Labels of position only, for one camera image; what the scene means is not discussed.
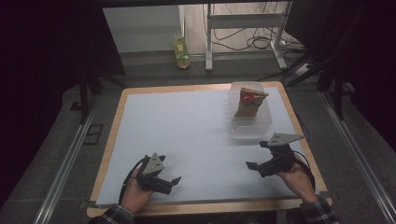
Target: table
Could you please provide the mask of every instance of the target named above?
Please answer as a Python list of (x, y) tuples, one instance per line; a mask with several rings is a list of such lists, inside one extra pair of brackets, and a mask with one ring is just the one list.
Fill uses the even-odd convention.
[[(303, 134), (300, 124), (293, 112), (290, 100), (280, 82), (263, 82), (262, 85), (266, 87), (276, 87), (281, 95), (282, 101), (287, 108), (290, 116), (292, 126), (296, 133)], [(231, 84), (211, 84), (211, 85), (192, 85), (192, 86), (172, 86), (172, 87), (153, 87), (153, 88), (133, 88), (126, 89), (122, 93), (120, 103), (116, 112), (116, 116), (111, 127), (110, 135), (106, 144), (105, 153), (99, 168), (99, 172), (92, 190), (91, 201), (96, 201), (98, 198), (99, 190), (105, 179), (106, 170), (113, 147), (116, 142), (118, 129), (120, 127), (120, 120), (124, 111), (129, 94), (145, 94), (145, 93), (161, 93), (161, 92), (177, 92), (177, 91), (216, 91), (228, 90)], [(327, 191), (326, 185), (318, 170), (315, 159), (309, 149), (305, 139), (300, 140), (300, 144), (307, 157), (312, 173), (317, 180), (318, 191)], [(301, 203), (300, 199), (266, 199), (259, 201), (238, 201), (238, 202), (215, 202), (215, 203), (183, 203), (183, 204), (148, 204), (139, 216), (165, 216), (165, 215), (182, 215), (182, 214), (204, 214), (204, 213), (224, 213), (224, 212), (253, 212), (253, 211), (274, 211), (281, 209), (289, 209), (297, 207)], [(101, 208), (88, 208), (87, 215), (89, 217), (96, 217), (102, 215), (106, 209)]]

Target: plastic container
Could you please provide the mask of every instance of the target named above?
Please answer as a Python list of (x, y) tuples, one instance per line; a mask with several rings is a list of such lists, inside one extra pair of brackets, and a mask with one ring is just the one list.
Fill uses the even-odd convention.
[(254, 118), (236, 118), (234, 115), (238, 110), (241, 88), (248, 88), (255, 91), (264, 91), (259, 82), (233, 82), (228, 91), (228, 102), (230, 108), (231, 137), (239, 140), (260, 140), (264, 137), (272, 123), (270, 108), (267, 96), (259, 107)]

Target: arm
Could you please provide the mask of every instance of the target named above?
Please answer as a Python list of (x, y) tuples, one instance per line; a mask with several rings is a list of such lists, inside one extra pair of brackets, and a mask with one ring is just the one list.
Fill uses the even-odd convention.
[(308, 223), (341, 223), (327, 201), (315, 194), (308, 175), (300, 165), (294, 163), (290, 171), (279, 172), (277, 175), (285, 181), (291, 191), (303, 200), (300, 208)]
[(154, 191), (142, 190), (137, 183), (135, 177), (138, 169), (136, 169), (128, 182), (127, 188), (122, 197), (121, 205), (114, 203), (100, 217), (91, 219), (89, 224), (100, 223), (118, 223), (133, 224), (134, 214), (143, 208), (149, 201)]

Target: hand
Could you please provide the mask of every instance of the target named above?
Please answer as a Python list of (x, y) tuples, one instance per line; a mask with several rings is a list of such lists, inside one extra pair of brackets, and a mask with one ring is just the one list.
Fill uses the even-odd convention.
[(137, 180), (135, 179), (138, 170), (139, 169), (134, 170), (121, 201), (121, 206), (128, 209), (133, 214), (137, 213), (142, 207), (144, 207), (149, 201), (151, 195), (154, 193), (152, 190), (143, 190), (140, 188)]
[[(297, 160), (301, 160), (297, 154), (294, 155)], [(315, 190), (312, 188), (308, 175), (299, 164), (294, 163), (291, 170), (279, 172), (277, 175), (285, 181), (286, 186), (288, 186), (291, 191), (303, 200), (303, 203), (313, 203), (318, 200), (318, 195), (315, 194)]]

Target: gray floor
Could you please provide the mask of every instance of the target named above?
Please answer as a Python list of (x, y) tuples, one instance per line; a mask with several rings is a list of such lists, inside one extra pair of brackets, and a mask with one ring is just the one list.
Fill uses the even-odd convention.
[[(123, 55), (127, 77), (119, 77), (131, 87), (229, 83), (257, 80), (279, 72), (271, 53), (216, 56), (214, 71), (205, 72), (203, 57), (192, 58), (191, 68), (179, 70), (172, 54)], [(271, 77), (268, 80), (280, 80)], [(347, 150), (340, 133), (315, 89), (317, 77), (296, 87), (287, 88), (295, 112), (301, 119), (305, 136), (333, 198), (333, 208), (343, 223), (387, 223), (375, 197), (367, 187), (357, 165)], [(121, 89), (104, 79), (92, 125), (103, 124), (99, 142), (83, 145), (49, 223), (87, 223), (83, 203), (89, 200), (93, 183), (106, 146)], [(80, 114), (70, 111), (79, 101), (78, 87), (64, 94), (64, 105), (35, 160), (14, 189), (0, 213), (0, 223), (32, 223), (49, 190), (64, 154), (78, 131)], [(345, 123), (390, 198), (396, 199), (396, 155), (381, 136), (344, 97)], [(91, 143), (87, 136), (84, 141)], [(278, 212), (277, 223), (286, 223), (284, 211)]]

